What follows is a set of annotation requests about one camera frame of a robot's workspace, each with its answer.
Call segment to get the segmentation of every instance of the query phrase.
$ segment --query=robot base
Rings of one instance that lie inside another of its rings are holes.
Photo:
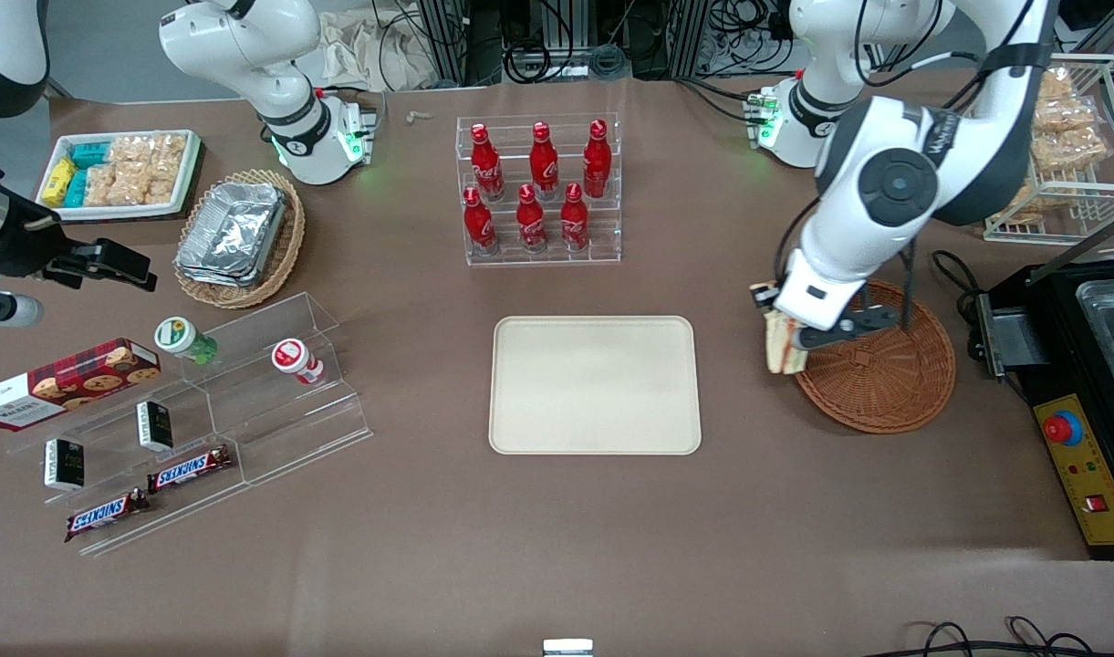
[[[286,154],[276,140],[273,140],[281,164],[290,167],[294,178],[307,185],[334,183],[358,164],[363,164],[369,154],[365,147],[368,140],[353,136],[364,129],[358,115],[358,105],[344,104],[334,96],[325,96],[322,101],[330,111],[330,129],[325,137],[314,145],[312,153],[296,157]]]
[[[798,168],[812,168],[819,157],[824,141],[831,136],[836,126],[836,117],[817,126],[812,136],[807,125],[801,124],[791,108],[791,90],[799,80],[788,78],[774,87],[764,87],[760,91],[761,101],[774,100],[774,110],[764,112],[761,104],[744,101],[743,111],[749,118],[766,119],[766,124],[750,125],[747,134],[753,149],[768,149],[785,163]]]

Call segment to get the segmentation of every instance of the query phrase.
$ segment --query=small bottle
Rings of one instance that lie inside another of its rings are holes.
[[[569,183],[565,188],[565,205],[560,208],[560,236],[569,253],[585,251],[589,246],[589,208],[582,200],[582,186]]]
[[[491,212],[480,200],[480,190],[468,187],[463,190],[463,225],[471,236],[471,249],[475,255],[488,257],[499,251],[496,228],[491,225]]]
[[[528,166],[531,166],[531,182],[537,188],[537,198],[551,200],[557,197],[560,176],[557,175],[557,149],[548,140],[549,129],[545,121],[531,126],[531,153],[528,153]]]
[[[317,356],[310,352],[305,342],[296,337],[277,342],[273,347],[273,365],[285,374],[293,374],[306,386],[320,382],[325,376],[325,363],[317,361]]]
[[[531,185],[520,185],[520,204],[516,207],[516,222],[520,225],[520,242],[530,254],[543,254],[548,248],[545,233],[545,209],[537,203],[537,192]]]
[[[471,126],[471,141],[475,145],[471,149],[471,167],[477,174],[477,184],[480,185],[482,198],[495,204],[504,198],[504,171],[499,168],[499,154],[487,138],[486,125]]]
[[[606,121],[599,118],[589,124],[589,145],[585,147],[585,195],[599,199],[609,186],[609,169],[614,153],[606,143]]]
[[[155,330],[155,345],[176,356],[203,365],[215,357],[217,344],[183,316],[169,316]]]

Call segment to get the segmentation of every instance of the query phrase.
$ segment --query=small black box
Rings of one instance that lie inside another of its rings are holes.
[[[167,452],[173,448],[172,416],[168,409],[154,401],[144,401],[136,406],[138,416],[138,444],[153,452]]]
[[[45,486],[59,491],[80,490],[86,483],[86,461],[82,445],[53,438],[47,441]]]

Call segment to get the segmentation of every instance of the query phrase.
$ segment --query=cookie box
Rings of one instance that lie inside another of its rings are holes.
[[[19,432],[156,376],[155,352],[127,337],[102,342],[1,382],[0,429]]]

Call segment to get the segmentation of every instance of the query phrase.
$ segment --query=coca-cola bottle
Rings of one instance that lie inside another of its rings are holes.
[[[516,222],[520,225],[520,242],[530,254],[543,254],[548,248],[545,234],[545,209],[537,203],[537,192],[531,185],[520,185],[520,204],[516,207]]]
[[[531,166],[531,182],[536,185],[540,200],[551,200],[557,197],[560,178],[557,176],[557,149],[548,140],[548,124],[537,121],[531,126],[531,153],[528,154],[528,165]]]
[[[504,198],[504,171],[499,168],[499,154],[487,138],[487,126],[471,126],[471,167],[477,174],[477,184],[489,203]]]
[[[471,249],[475,255],[488,257],[499,251],[496,228],[491,225],[491,212],[480,199],[480,190],[468,187],[463,190],[463,225],[471,236]]]
[[[609,167],[614,154],[606,143],[606,121],[599,118],[589,124],[589,143],[585,146],[585,195],[599,199],[609,185]]]
[[[560,236],[574,254],[589,246],[589,208],[582,200],[582,186],[569,183],[560,208]]]

